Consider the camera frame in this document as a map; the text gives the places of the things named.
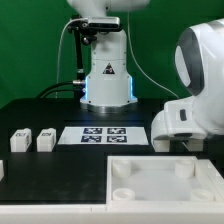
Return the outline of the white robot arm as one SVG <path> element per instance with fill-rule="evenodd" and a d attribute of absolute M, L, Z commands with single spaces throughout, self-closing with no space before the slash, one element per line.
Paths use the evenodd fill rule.
<path fill-rule="evenodd" d="M 92 46 L 82 106 L 102 112 L 135 104 L 126 70 L 126 34 L 109 11 L 139 10 L 150 0 L 67 0 L 81 16 L 83 42 Z M 175 51 L 178 75 L 191 93 L 169 101 L 152 122 L 151 138 L 224 135 L 224 18 L 187 28 Z"/>

